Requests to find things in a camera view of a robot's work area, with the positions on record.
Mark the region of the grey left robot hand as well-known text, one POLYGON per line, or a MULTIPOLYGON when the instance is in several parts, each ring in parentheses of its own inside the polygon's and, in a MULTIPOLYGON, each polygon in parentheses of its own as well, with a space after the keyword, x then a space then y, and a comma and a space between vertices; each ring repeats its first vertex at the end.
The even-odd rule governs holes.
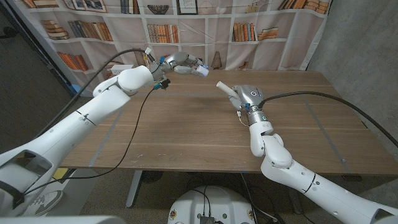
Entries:
POLYGON ((194 75, 206 77, 209 74, 208 66, 199 58, 186 52, 177 52, 166 57, 163 61, 155 61, 150 55, 150 72, 154 81, 161 81, 169 72, 180 75, 194 75))

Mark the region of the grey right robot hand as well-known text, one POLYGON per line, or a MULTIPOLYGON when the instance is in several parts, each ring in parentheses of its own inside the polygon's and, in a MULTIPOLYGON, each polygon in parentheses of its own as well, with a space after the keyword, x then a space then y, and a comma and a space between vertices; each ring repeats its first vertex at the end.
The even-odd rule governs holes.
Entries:
POLYGON ((250 126, 267 121, 263 110, 259 108, 260 102, 264 99, 260 88, 252 85, 236 85, 233 91, 238 94, 239 99, 230 96, 229 100, 237 111, 246 113, 250 126))

